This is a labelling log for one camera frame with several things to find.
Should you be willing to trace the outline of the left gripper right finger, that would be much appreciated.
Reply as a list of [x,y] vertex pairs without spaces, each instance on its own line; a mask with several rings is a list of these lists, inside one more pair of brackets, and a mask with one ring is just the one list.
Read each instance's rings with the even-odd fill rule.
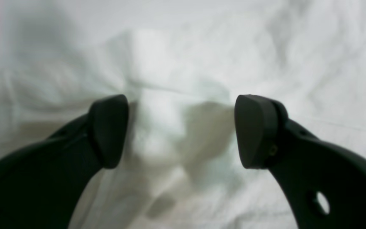
[[366,229],[365,158],[317,138],[276,100],[239,95],[234,116],[242,166],[269,170],[299,229]]

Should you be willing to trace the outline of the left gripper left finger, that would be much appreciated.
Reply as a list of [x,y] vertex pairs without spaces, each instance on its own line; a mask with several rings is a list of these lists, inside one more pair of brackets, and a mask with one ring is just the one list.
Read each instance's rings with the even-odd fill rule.
[[67,229],[89,181],[121,160],[125,95],[95,101],[47,139],[0,159],[0,229]]

